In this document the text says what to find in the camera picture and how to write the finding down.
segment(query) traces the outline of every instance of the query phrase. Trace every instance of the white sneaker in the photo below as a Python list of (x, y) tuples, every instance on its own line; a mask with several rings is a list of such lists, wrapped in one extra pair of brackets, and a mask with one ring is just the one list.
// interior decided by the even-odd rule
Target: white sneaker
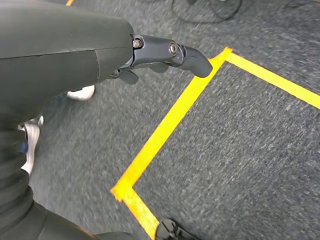
[(39, 139), (40, 128), (35, 124), (25, 123), (22, 130), (26, 131), (28, 150), (26, 152), (26, 162), (21, 168), (30, 175), (35, 164), (35, 150)]
[(69, 91), (66, 95), (68, 98), (78, 100), (78, 101), (88, 101), (94, 94), (96, 86), (86, 86), (82, 88), (82, 90), (78, 91)]

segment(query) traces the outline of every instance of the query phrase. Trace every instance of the screw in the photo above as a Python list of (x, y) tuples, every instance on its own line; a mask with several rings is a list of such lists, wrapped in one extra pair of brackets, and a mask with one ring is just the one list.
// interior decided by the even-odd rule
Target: screw
[(134, 39), (133, 41), (133, 48), (134, 49), (140, 49), (143, 46), (143, 42), (140, 39)]
[(171, 41), (169, 45), (169, 52), (172, 56), (176, 56), (177, 53), (178, 52), (178, 47), (177, 46), (175, 42)]

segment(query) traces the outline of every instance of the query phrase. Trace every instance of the wire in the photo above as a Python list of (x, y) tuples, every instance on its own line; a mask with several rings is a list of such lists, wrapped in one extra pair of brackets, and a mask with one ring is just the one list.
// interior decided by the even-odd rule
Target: wire
[[(149, 4), (149, 3), (159, 2), (159, 1), (162, 1), (162, 0), (137, 0), (137, 1), (140, 2), (140, 3), (144, 3), (144, 4)], [(221, 22), (223, 22), (223, 21), (227, 21), (227, 20), (230, 20), (230, 19), (233, 18), (242, 7), (243, 0), (238, 0), (238, 5), (236, 7), (236, 9), (235, 11), (230, 13), (228, 16), (225, 16), (225, 17), (222, 17), (222, 16), (219, 15), (219, 13), (216, 11), (216, 9), (214, 8), (214, 6), (213, 5), (213, 3), (211, 0), (207, 0), (207, 1), (210, 5), (211, 10), (212, 12), (214, 12), (214, 14), (216, 15), (217, 18), (219, 18), (219, 20), (216, 20), (216, 21), (214, 21), (214, 20), (211, 20), (211, 21), (195, 21), (195, 20), (185, 19), (185, 18), (179, 15), (176, 10), (174, 10), (176, 0), (172, 0), (172, 2), (171, 4), (171, 11), (176, 18), (179, 19), (180, 21), (187, 23), (187, 24), (196, 24), (196, 25), (198, 25), (198, 24), (203, 24), (203, 25), (205, 25), (205, 24), (219, 24), (219, 23), (221, 23)]]

